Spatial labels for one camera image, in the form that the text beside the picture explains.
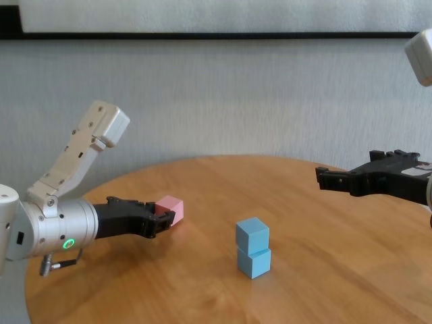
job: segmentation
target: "cube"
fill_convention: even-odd
[[[156,202],[155,209],[156,215],[163,214],[166,211],[175,211],[174,221],[171,226],[175,225],[183,219],[183,201],[178,198],[172,196],[165,196],[161,200]]]
[[[247,255],[237,248],[237,266],[249,278],[254,279],[270,270],[271,250],[266,248],[263,251]]]
[[[254,254],[269,247],[270,229],[258,218],[239,221],[236,225],[236,243],[246,254]]]

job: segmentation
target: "black plastic bracket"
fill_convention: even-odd
[[[162,215],[155,214],[154,202],[123,200],[107,197],[107,203],[95,205],[99,228],[96,239],[122,234],[136,234],[154,238],[156,234],[168,230],[173,223],[174,211]]]
[[[388,194],[427,205],[427,182],[432,164],[418,161],[420,154],[401,150],[369,152],[371,162],[351,171],[329,171],[317,167],[317,181],[322,190],[349,192],[352,196]]]

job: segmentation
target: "pink cube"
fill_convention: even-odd
[[[166,211],[175,211],[172,223],[172,225],[175,225],[183,219],[183,201],[172,196],[163,197],[156,202],[156,215],[163,214]]]

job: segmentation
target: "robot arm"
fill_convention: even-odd
[[[114,105],[96,101],[52,168],[20,200],[15,190],[0,185],[0,275],[10,261],[44,256],[40,274],[76,264],[93,240],[121,234],[154,238],[173,223],[175,213],[155,214],[155,204],[109,197],[93,206],[82,198],[60,199],[84,178],[97,155],[114,147],[129,124]],[[52,254],[79,249],[76,260],[52,262]]]
[[[369,152],[371,162],[351,171],[329,171],[316,168],[322,190],[349,192],[352,196],[388,194],[422,205],[430,205],[431,188],[428,186],[432,164],[418,161],[418,153],[401,150],[384,153]]]
[[[417,34],[405,46],[417,80],[432,85],[432,29]],[[349,192],[352,196],[388,194],[432,209],[432,163],[418,160],[418,153],[371,151],[371,162],[349,172],[316,168],[322,190]]]
[[[412,38],[405,46],[405,53],[417,80],[423,86],[432,85],[432,29]]]

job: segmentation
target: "white backdrop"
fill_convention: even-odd
[[[27,32],[417,32],[431,0],[20,0]]]

